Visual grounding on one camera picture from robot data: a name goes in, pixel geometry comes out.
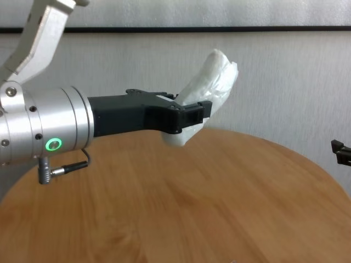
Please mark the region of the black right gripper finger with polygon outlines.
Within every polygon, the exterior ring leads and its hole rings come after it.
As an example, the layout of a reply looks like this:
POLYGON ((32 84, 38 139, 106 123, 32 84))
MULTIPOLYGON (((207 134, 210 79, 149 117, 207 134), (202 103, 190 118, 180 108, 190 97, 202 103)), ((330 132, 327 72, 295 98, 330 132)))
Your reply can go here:
POLYGON ((351 166, 351 149, 338 140, 331 141, 332 152, 336 155, 337 163, 351 166))

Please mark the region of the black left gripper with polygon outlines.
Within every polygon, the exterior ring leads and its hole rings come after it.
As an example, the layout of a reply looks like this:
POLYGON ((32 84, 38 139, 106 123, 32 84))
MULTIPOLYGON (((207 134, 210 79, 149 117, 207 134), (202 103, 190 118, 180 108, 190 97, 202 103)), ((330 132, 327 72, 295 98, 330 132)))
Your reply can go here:
POLYGON ((201 124, 210 117, 211 101, 190 105, 174 104, 174 94, 126 90, 125 95, 89 97, 94 136, 107 136, 139 130, 179 134, 184 128, 201 124))

